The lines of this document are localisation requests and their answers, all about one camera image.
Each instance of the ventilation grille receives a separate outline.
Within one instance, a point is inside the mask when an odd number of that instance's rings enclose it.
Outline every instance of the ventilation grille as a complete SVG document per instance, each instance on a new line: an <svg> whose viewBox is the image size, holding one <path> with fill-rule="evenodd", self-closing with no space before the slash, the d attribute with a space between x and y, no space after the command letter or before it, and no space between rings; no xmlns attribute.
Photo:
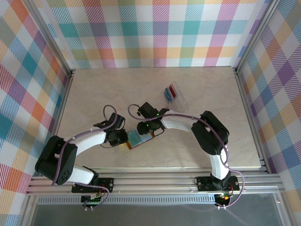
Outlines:
<svg viewBox="0 0 301 226"><path fill-rule="evenodd" d="M82 204L81 196L41 196L38 205ZM196 195L110 195L104 204L213 204L214 194Z"/></svg>

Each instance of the floor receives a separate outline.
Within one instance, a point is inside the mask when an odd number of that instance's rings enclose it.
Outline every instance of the floor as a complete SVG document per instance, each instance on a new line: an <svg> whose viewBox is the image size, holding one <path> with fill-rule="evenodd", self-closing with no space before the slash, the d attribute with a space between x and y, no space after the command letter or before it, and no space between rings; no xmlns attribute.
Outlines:
<svg viewBox="0 0 301 226"><path fill-rule="evenodd" d="M115 106L118 114L126 118L127 131L135 129L138 122L128 115L128 105L142 105L147 101L157 109L165 107L162 93L173 81L177 82L188 103L185 113L198 116L205 110L212 111L229 130L231 167L260 167L230 67L77 69L58 135L71 137L91 129L93 124L104 120L102 111L106 104ZM91 168L211 167L209 156L195 137L175 129L167 129L163 135L132 150L125 144L110 149L94 146L77 157L76 165Z"/></svg>

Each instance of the marble surface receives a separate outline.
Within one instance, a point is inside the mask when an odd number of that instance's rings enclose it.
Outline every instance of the marble surface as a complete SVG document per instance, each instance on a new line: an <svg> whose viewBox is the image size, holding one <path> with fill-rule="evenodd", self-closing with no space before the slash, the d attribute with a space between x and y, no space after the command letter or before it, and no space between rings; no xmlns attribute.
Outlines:
<svg viewBox="0 0 301 226"><path fill-rule="evenodd" d="M126 118L125 129L138 121L127 113L129 104L149 102L165 107L162 91L176 81L195 116L212 111L230 132L231 167L260 167L258 154L230 67L77 69L62 122L61 137L71 137L104 120L103 106L111 104ZM167 129L165 133L132 150L123 144L105 149L94 146L76 158L76 165L100 167L211 167L193 134Z"/></svg>

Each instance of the aluminum frame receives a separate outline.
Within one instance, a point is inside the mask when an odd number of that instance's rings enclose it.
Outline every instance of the aluminum frame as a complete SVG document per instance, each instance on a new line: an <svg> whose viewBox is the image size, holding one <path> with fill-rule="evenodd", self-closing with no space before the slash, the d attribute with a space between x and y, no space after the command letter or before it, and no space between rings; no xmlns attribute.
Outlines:
<svg viewBox="0 0 301 226"><path fill-rule="evenodd" d="M248 100L247 100L247 97L246 97L246 92L243 88L243 83L241 81L239 72L237 73L237 72L234 71L234 74L235 74L236 83L237 83L237 86L238 86L238 89L239 89L240 97L241 97L241 100L243 102L243 106L244 106L244 109L245 109L245 112L246 112L246 117L247 117L248 122L249 122L249 126L250 126L250 129L251 129L251 133L252 133L252 136L253 136L255 147L257 149L257 153L258 153L259 157L261 157L265 162L268 162L268 158L267 158L267 156L264 152L264 148L263 148L263 144L262 144L261 139L260 139L259 132L256 128L256 123L255 123L254 117L252 116L251 107L248 104ZM272 173L272 170L271 170L269 164L265 164L265 167L267 168L268 173Z"/></svg>
<svg viewBox="0 0 301 226"><path fill-rule="evenodd" d="M163 205L173 203L210 204L210 200L206 200L206 196L209 195L210 197L210 195L221 193L219 191L198 192L194 178L208 176L210 174L209 168L99 168L93 170L100 173L101 177L114 178L114 190L110 193L111 203L107 204L145 204L148 199L153 197L163 199ZM291 222L283 201L281 192L284 191L284 187L278 174L268 174L264 165L257 171L245 171L243 174L246 180L243 194L274 194L283 225L296 225ZM238 177L241 184L241 176L234 175ZM27 199L31 200L31 203L28 204L26 210L28 217L24 218L25 222L31 222L35 205L81 204L79 194L71 193L72 183L60 186L51 186L51 183L52 181L45 177L32 178L27 194ZM205 198L196 200L197 197L202 196ZM137 197L136 201L129 202L129 199Z"/></svg>
<svg viewBox="0 0 301 226"><path fill-rule="evenodd" d="M268 7L265 11L265 14L262 16L262 18L260 20L260 23L259 23L254 35L252 36L245 52L243 53L243 56L241 57L240 62L237 65L236 70L238 72L241 71L241 69L244 67L247 60L251 56L251 53L253 52L257 42L261 38L265 28L267 27L267 25L269 23L269 20L271 19L273 13L277 9L277 6L279 5L280 2L281 2L281 0L271 0L271 3L268 5Z"/></svg>
<svg viewBox="0 0 301 226"><path fill-rule="evenodd" d="M292 212L290 211L290 208L287 206L288 203L286 202L287 197L285 196L285 193L284 192L274 193L273 195L282 224L284 226L297 225L297 221L295 217L291 216Z"/></svg>
<svg viewBox="0 0 301 226"><path fill-rule="evenodd" d="M17 226L31 225L38 199L38 196L25 196L25 200L21 206L21 214L18 219Z"/></svg>
<svg viewBox="0 0 301 226"><path fill-rule="evenodd" d="M54 135L57 135L60 124L61 124L61 121L62 121L63 113L64 113L66 103L67 103L67 99L68 99L68 95L69 95L71 85L72 85L72 82L73 82L73 73L74 73L74 71L72 71L72 74L71 74L70 77L68 77L68 80L67 80L67 83L66 83L66 88L65 88L64 96L62 98L62 103L60 105L59 112L58 112L58 115L57 115L57 119L56 119L55 124L54 124L54 129L53 129L53 134Z"/></svg>
<svg viewBox="0 0 301 226"><path fill-rule="evenodd" d="M28 9L29 13L33 17L34 22L36 22L39 30L43 34L47 44L49 45L50 49L53 51L55 57L57 58L58 62L60 63L64 72L71 76L72 70L69 67L65 57L63 56L59 46L57 45L54 37L51 34L47 24L45 23L44 19L42 18L37 6L31 0L23 0L24 5Z"/></svg>

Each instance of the black bracket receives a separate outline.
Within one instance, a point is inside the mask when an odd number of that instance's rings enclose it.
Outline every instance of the black bracket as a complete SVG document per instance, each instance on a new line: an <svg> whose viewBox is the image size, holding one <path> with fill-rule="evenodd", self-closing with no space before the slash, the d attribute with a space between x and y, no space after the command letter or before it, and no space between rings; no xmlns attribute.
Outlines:
<svg viewBox="0 0 301 226"><path fill-rule="evenodd" d="M223 205L228 206L231 200L230 198L224 199L219 194L215 194L214 199L215 199L215 204L214 204L215 206L223 206Z"/></svg>
<svg viewBox="0 0 301 226"><path fill-rule="evenodd" d="M206 121L216 131L225 145L228 143L229 131L212 112L204 111L204 113L201 114L201 119ZM193 123L191 127L199 145L205 152L210 155L220 155L223 146L213 132L207 129L208 127L200 121Z"/></svg>
<svg viewBox="0 0 301 226"><path fill-rule="evenodd" d="M231 176L228 182L229 185L223 188L223 191L232 191L231 185L233 186L234 191L239 191L239 184L236 176ZM194 183L198 186L199 192L220 191L219 188L213 185L211 177L196 177Z"/></svg>
<svg viewBox="0 0 301 226"><path fill-rule="evenodd" d="M113 188L114 188L114 178L98 178L97 184L94 184L94 185L105 187L110 192L112 192ZM71 192L72 193L98 193L98 192L100 192L100 189L75 184L75 185L72 186Z"/></svg>

